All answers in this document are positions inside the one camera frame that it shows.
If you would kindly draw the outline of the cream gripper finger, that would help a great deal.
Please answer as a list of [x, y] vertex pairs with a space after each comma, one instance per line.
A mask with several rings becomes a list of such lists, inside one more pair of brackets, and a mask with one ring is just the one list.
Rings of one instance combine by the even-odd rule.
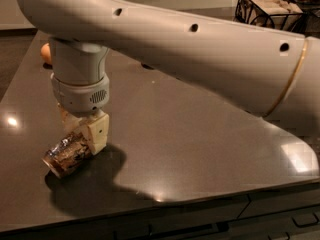
[[84, 119], [82, 117], [78, 118], [66, 111], [60, 104], [58, 104], [58, 109], [61, 116], [61, 121], [63, 124], [64, 131], [67, 134], [83, 133], [85, 130]]
[[99, 112], [81, 122], [81, 133], [93, 155], [98, 154], [107, 144], [109, 115]]

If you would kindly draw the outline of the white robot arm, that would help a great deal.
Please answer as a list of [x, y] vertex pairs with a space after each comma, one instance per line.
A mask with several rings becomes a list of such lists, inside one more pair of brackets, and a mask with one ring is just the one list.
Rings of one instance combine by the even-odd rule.
[[39, 30], [116, 50], [305, 141], [320, 139], [318, 39], [125, 0], [17, 0]]

